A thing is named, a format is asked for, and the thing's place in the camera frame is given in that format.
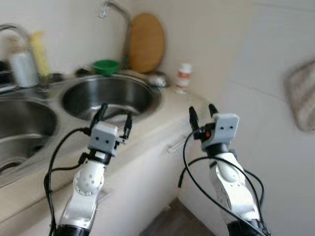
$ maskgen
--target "sink basin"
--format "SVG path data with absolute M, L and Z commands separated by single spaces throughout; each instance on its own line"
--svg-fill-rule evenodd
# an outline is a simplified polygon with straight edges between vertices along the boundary
M 53 135 L 57 116 L 31 101 L 0 101 L 0 175 L 31 158 Z
M 129 112 L 137 121 L 155 111 L 160 100 L 158 89 L 133 77 L 98 77 L 68 89 L 63 95 L 62 106 L 70 115 L 90 121 L 106 102 L 108 109 L 103 120 L 121 127 Z

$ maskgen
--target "double sink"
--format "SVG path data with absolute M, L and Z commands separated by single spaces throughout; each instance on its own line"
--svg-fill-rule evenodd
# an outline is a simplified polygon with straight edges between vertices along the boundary
M 122 128 L 129 112 L 134 123 L 152 114 L 161 92 L 138 78 L 115 75 L 51 84 L 45 93 L 28 88 L 0 95 L 0 187 L 46 166 L 61 138 L 89 126 L 103 102 L 108 103 L 104 121 Z M 87 143 L 76 137 L 65 149 Z

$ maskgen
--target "beige countertop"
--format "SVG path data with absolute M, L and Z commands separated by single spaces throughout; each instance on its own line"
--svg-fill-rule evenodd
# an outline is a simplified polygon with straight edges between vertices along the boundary
M 114 157 L 108 167 L 106 175 L 109 176 L 125 164 L 136 158 L 144 148 L 150 148 L 156 143 L 177 133 L 189 132 L 190 106 L 194 106 L 198 113 L 207 110 L 208 102 L 197 95 L 178 95 L 172 88 L 163 91 L 162 104 L 156 112 L 135 124 L 131 131 L 130 138 L 125 146 L 120 146 L 117 156 Z M 56 159 L 55 166 L 75 165 L 82 153 L 81 150 L 74 150 L 67 157 L 62 156 Z M 42 168 L 27 175 L 15 182 L 0 189 L 0 222 L 7 220 L 22 210 L 45 197 L 43 178 L 47 168 Z M 59 172 L 53 174 L 52 186 L 54 190 L 60 189 L 69 184 L 77 170 Z M 113 187 L 114 183 L 105 184 L 104 188 Z

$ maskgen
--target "faucet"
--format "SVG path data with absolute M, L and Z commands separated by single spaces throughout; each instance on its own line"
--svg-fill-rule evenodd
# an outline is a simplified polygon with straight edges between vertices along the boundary
M 41 79 L 41 80 L 39 80 L 40 81 L 40 86 L 41 86 L 41 88 L 43 90 L 48 89 L 48 87 L 49 87 L 48 78 L 44 78 L 44 77 L 41 77 L 39 75 L 37 63 L 36 63 L 36 60 L 35 60 L 35 55 L 34 55 L 34 52 L 32 50 L 32 46 L 31 46 L 30 40 L 29 40 L 29 34 L 22 27 L 14 25 L 14 24 L 3 24 L 3 25 L 0 25 L 0 32 L 3 31 L 3 30 L 12 30 L 12 31 L 18 33 L 25 40 L 26 48 L 28 49 L 29 53 L 31 54 L 31 58 L 32 58 L 33 64 L 35 66 L 36 76 Z
M 121 69 L 129 69 L 129 47 L 130 47 L 130 26 L 131 26 L 131 17 L 129 13 L 122 9 L 120 6 L 116 5 L 115 3 L 111 1 L 106 1 L 104 2 L 104 5 L 101 9 L 99 17 L 104 19 L 107 16 L 108 9 L 112 8 L 116 10 L 119 14 L 123 16 L 123 18 L 126 21 L 126 37 L 125 37 L 125 42 L 124 42 L 124 49 L 123 49 L 123 55 L 122 55 L 122 64 L 121 64 Z

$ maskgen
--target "green bowl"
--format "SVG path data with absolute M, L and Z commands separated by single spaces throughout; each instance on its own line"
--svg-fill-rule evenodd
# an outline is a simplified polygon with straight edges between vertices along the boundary
M 109 77 L 119 71 L 120 63 L 114 60 L 99 60 L 92 64 L 92 69 L 99 75 Z

